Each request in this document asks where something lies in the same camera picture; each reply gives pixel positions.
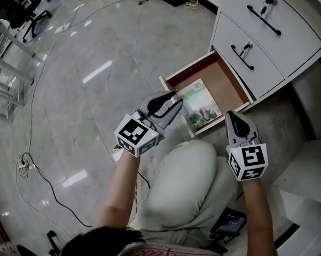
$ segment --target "white pants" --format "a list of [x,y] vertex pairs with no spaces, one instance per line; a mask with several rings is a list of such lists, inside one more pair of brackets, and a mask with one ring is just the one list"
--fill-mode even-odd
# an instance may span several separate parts
[[237,192],[224,157],[200,140],[184,142],[161,162],[131,227],[145,240],[203,248],[209,232]]

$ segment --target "drawer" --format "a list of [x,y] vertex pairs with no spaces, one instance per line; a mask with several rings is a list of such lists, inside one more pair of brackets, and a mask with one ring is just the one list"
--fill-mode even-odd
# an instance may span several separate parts
[[262,18],[274,29],[252,13],[260,14],[265,0],[223,0],[221,10],[262,46],[285,77],[294,73],[320,48],[321,40],[309,24],[284,0],[277,0]]
[[[245,54],[238,57],[244,46],[252,43]],[[213,46],[228,61],[258,99],[284,80],[279,70],[254,41],[223,13],[217,23]]]
[[[227,111],[240,111],[253,102],[237,74],[216,51],[209,52],[167,78],[159,78],[166,90],[176,91],[202,79],[219,107],[222,115],[198,130],[193,127],[185,109],[181,110],[182,120],[192,138],[224,121]],[[173,97],[172,102],[177,99],[177,96]]]

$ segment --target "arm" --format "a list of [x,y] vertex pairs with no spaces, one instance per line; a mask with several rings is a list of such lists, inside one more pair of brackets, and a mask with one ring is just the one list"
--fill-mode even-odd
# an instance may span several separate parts
[[248,256],[276,256],[272,216],[259,179],[243,181],[248,231]]
[[125,228],[127,226],[133,207],[139,164],[140,157],[134,157],[126,150],[123,151],[108,189],[98,227]]

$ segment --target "book cover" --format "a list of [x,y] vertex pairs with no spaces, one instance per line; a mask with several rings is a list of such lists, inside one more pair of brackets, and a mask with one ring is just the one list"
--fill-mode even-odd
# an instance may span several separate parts
[[177,92],[196,130],[222,115],[202,79]]

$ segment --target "marble floor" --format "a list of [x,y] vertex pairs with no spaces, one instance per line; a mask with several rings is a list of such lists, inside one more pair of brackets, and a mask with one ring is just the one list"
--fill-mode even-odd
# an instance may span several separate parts
[[[25,85],[25,106],[14,111],[13,122],[0,121],[0,220],[13,245],[24,245],[38,255],[48,255],[49,230],[58,234],[61,244],[68,237],[23,201],[17,183],[24,199],[70,236],[88,228],[55,202],[50,186],[36,168],[29,171],[27,181],[16,175],[19,154],[29,147],[34,86],[30,152],[58,199],[84,223],[92,225],[114,173],[111,153],[120,120],[144,96],[162,90],[159,76],[173,74],[208,50],[215,15],[204,7],[194,11],[174,8],[161,0],[150,0],[142,6],[139,0],[124,0],[90,16],[115,1],[43,1],[38,10],[48,9],[53,16],[38,25],[37,37],[30,38],[28,45],[46,58],[45,63],[38,64],[15,46],[4,58],[34,76],[35,83]],[[65,22],[73,25],[55,34]],[[268,143],[271,166],[264,182],[271,184],[304,143],[301,124],[284,91],[247,115]],[[175,120],[168,127],[166,143],[143,156],[142,174],[152,182],[161,158],[187,139],[180,120]],[[200,139],[212,143],[219,155],[225,155],[223,124]],[[147,185],[139,179],[138,198],[145,197],[147,191]],[[272,212],[275,234],[279,236],[289,222],[279,215],[275,205]]]

